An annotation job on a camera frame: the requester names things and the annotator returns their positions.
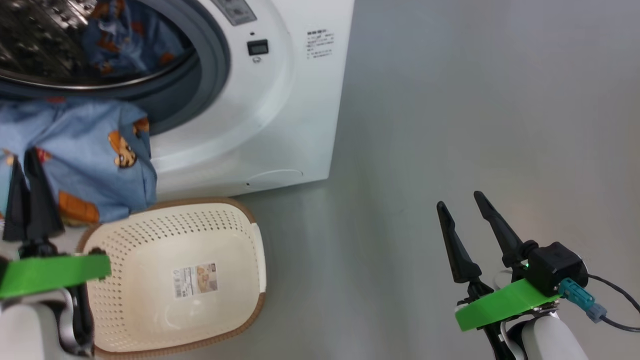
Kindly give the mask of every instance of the basket rim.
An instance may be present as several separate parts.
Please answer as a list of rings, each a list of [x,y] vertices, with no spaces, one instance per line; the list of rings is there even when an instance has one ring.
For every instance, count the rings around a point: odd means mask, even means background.
[[[195,205],[195,204],[228,204],[240,209],[244,215],[249,219],[251,224],[255,224],[255,217],[253,213],[240,202],[228,198],[228,197],[204,197],[204,198],[195,198],[195,199],[184,199],[184,200],[173,200],[173,201],[165,201],[160,202],[156,205],[149,207],[147,210],[142,211],[141,213],[146,213],[153,210],[164,209],[164,208],[173,208],[176,206],[185,206],[185,205]],[[91,235],[100,227],[102,224],[95,224],[90,226],[82,235],[78,246],[76,247],[77,252],[84,252],[84,247],[86,246],[87,241],[91,238]],[[166,348],[158,348],[152,350],[140,350],[140,351],[130,351],[130,352],[111,352],[95,346],[95,353],[104,357],[106,359],[140,359],[144,357],[157,357],[157,356],[167,356],[171,354],[177,354],[179,352],[185,352],[190,350],[195,350],[197,348],[206,347],[212,345],[214,343],[233,338],[234,336],[240,335],[245,330],[247,330],[257,319],[258,315],[262,311],[262,307],[264,306],[264,301],[266,299],[266,293],[262,292],[258,295],[258,302],[255,305],[255,309],[240,327],[225,332],[224,334],[220,334],[214,336],[212,338],[207,338],[203,340],[194,341],[192,343],[186,343],[183,345],[176,345],[173,347]]]

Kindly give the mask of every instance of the blue connector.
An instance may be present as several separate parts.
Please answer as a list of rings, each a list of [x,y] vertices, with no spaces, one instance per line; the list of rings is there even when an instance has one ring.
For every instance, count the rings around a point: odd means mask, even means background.
[[[594,323],[599,322],[600,317],[607,314],[604,306],[596,304],[596,299],[588,291],[569,278],[560,282],[558,293],[562,298],[578,305]]]

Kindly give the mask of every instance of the clothing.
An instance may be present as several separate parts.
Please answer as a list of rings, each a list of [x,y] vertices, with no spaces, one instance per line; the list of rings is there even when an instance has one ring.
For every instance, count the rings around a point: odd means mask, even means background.
[[[149,124],[128,102],[86,97],[0,101],[0,216],[11,164],[36,147],[62,217],[112,222],[156,201]]]
[[[105,77],[151,74],[184,52],[169,20],[138,1],[99,0],[82,45]]]

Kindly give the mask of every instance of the white washing machine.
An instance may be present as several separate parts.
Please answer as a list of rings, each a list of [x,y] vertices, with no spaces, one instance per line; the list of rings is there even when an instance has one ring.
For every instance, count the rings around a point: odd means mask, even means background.
[[[353,0],[140,1],[170,20],[189,44],[172,66],[119,82],[52,81],[3,65],[0,40],[0,96],[135,102],[151,121],[161,200],[238,195],[328,177]],[[40,19],[53,19],[73,39],[83,25],[78,15],[87,16],[96,0],[3,3],[5,15],[15,13],[3,23],[14,21],[25,33],[33,26],[33,33],[47,30],[37,45],[44,46],[57,29],[43,30]],[[15,33],[0,24],[2,31]],[[60,56],[74,52],[71,43]]]

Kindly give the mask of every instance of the beige laundry basket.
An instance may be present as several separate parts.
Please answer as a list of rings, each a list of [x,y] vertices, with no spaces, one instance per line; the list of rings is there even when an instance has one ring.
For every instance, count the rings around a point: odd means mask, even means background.
[[[191,350],[246,330],[262,309],[266,266],[253,215],[227,198],[159,204],[92,227],[78,251],[111,258],[87,284],[96,353],[137,358]]]

